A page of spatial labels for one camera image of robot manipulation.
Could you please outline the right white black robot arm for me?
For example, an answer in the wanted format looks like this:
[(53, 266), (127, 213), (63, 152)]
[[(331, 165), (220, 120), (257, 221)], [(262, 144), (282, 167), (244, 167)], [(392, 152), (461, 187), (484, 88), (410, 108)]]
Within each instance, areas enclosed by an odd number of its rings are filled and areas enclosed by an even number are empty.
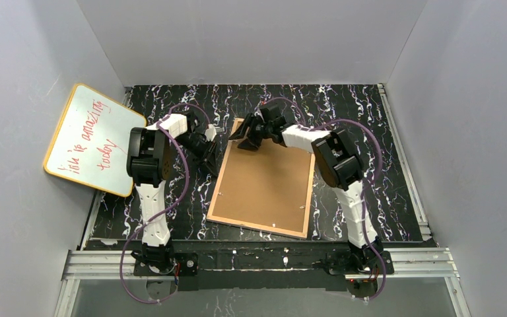
[(364, 199), (364, 164), (344, 129), (316, 130), (291, 123), (277, 106), (248, 114), (230, 136), (238, 148), (256, 151), (264, 139), (283, 147), (303, 149), (315, 156), (325, 183), (333, 190), (347, 224), (351, 262), (357, 270), (387, 273), (380, 238), (370, 220)]

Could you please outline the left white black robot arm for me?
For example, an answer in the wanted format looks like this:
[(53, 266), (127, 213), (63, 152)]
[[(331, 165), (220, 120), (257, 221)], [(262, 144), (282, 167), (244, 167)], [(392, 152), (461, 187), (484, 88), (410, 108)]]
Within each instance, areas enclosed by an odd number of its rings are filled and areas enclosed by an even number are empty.
[(141, 249), (131, 255), (140, 263), (153, 267), (160, 274), (171, 273), (179, 266), (173, 249), (166, 214), (181, 200), (170, 206), (165, 202), (165, 187), (172, 168), (171, 149), (175, 149), (189, 176), (187, 149), (195, 163), (216, 176), (215, 138), (217, 129), (211, 122), (204, 130), (193, 112), (171, 113), (147, 127), (134, 127), (129, 138), (127, 173), (133, 180), (139, 198), (143, 224), (140, 228)]

